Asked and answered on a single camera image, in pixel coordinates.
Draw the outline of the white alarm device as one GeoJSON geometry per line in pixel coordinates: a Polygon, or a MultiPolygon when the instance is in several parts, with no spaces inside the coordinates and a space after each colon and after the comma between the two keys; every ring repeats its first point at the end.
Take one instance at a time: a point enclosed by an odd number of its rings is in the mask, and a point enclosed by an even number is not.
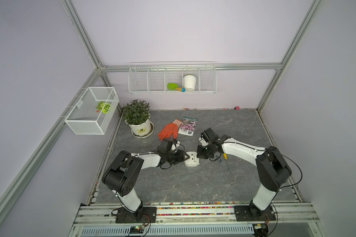
{"type": "Polygon", "coordinates": [[[187,152],[188,158],[184,161],[186,167],[197,167],[200,165],[199,158],[197,157],[197,152],[190,151],[187,152]]]}

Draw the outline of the yellow handled screwdriver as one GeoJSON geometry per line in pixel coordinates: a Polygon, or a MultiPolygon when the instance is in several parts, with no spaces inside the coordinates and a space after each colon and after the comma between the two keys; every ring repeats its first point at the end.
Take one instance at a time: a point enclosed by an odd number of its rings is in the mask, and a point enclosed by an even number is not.
{"type": "Polygon", "coordinates": [[[229,162],[228,162],[228,156],[227,156],[227,154],[226,154],[226,153],[223,153],[223,157],[224,157],[224,160],[225,160],[225,162],[226,162],[226,164],[227,164],[228,170],[230,171],[231,174],[233,174],[232,171],[231,171],[229,162]]]}

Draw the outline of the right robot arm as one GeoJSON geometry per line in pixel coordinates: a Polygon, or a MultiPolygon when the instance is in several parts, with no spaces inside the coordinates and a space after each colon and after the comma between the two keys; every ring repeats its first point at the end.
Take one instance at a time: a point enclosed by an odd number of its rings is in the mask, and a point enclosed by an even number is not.
{"type": "Polygon", "coordinates": [[[219,137],[212,129],[200,134],[198,156],[215,160],[221,155],[231,155],[247,161],[257,168],[260,186],[250,202],[250,210],[263,212],[292,175],[292,170],[278,148],[248,145],[224,135],[219,137]]]}

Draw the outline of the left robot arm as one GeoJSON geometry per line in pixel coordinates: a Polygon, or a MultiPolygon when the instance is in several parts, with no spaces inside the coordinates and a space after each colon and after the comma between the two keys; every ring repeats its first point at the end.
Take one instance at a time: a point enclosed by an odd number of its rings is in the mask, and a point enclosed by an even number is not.
{"type": "Polygon", "coordinates": [[[122,150],[102,176],[102,183],[109,188],[132,214],[141,212],[143,203],[134,186],[142,170],[147,168],[169,169],[189,159],[185,147],[176,139],[163,139],[157,149],[144,153],[122,150]]]}

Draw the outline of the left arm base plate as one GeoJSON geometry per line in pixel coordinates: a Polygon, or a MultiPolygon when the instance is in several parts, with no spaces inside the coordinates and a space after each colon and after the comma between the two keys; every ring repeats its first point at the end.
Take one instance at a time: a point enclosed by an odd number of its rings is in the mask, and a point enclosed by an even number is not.
{"type": "Polygon", "coordinates": [[[155,223],[157,217],[156,207],[141,207],[135,212],[130,212],[124,207],[118,208],[115,214],[117,224],[155,223]]]}

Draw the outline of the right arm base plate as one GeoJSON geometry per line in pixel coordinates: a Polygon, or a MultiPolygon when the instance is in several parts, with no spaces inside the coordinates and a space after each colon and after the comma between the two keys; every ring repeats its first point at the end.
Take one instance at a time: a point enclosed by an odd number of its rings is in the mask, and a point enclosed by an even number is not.
{"type": "Polygon", "coordinates": [[[277,220],[271,205],[265,210],[259,210],[257,207],[251,207],[249,205],[237,205],[234,206],[234,213],[237,222],[270,222],[277,220]]]}

